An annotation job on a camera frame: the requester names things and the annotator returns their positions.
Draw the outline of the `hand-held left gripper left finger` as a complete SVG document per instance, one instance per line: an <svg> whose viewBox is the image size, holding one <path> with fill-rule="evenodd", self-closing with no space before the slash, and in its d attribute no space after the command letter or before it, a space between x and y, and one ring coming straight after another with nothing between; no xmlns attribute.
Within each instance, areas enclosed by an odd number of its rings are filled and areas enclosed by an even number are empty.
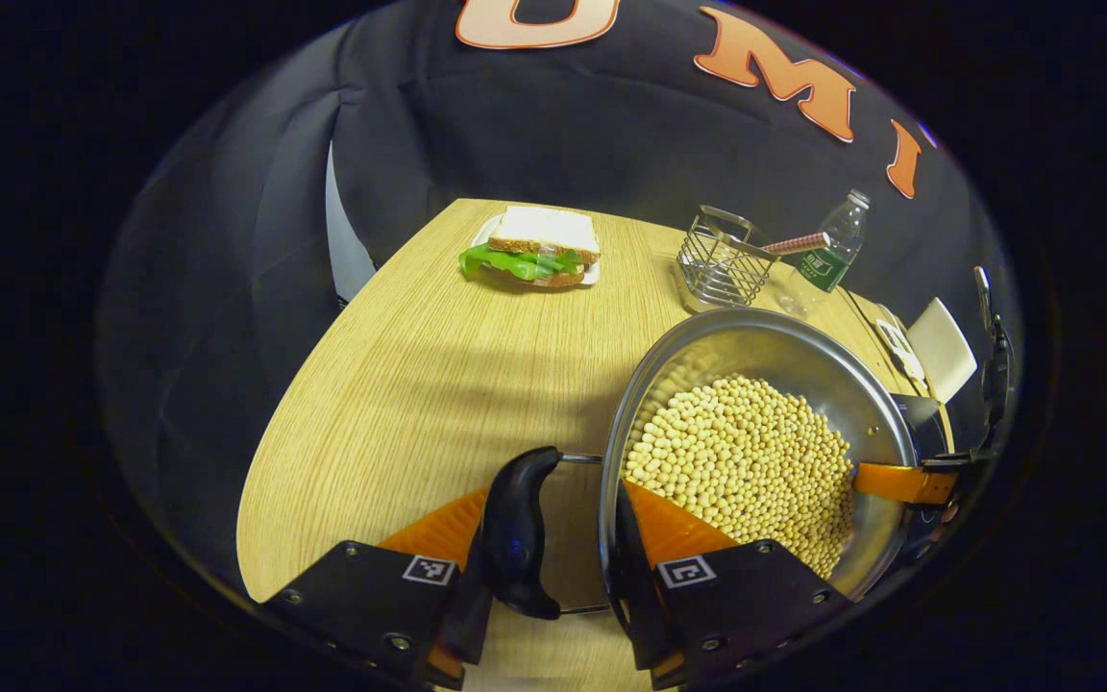
<svg viewBox="0 0 1107 692"><path fill-rule="evenodd" d="M377 544L342 540L265 600L284 624L405 689L461 689L480 664L492 592L478 528L486 487Z"/></svg>

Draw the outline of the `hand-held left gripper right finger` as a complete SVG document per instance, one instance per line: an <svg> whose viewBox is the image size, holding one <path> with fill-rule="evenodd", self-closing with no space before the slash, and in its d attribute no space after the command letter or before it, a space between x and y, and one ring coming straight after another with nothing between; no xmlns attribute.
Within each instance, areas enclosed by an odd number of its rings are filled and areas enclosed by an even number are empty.
<svg viewBox="0 0 1107 692"><path fill-rule="evenodd" d="M618 485L611 596L637 669L676 691L773 665L852 608L780 543L735 543L632 482Z"/></svg>

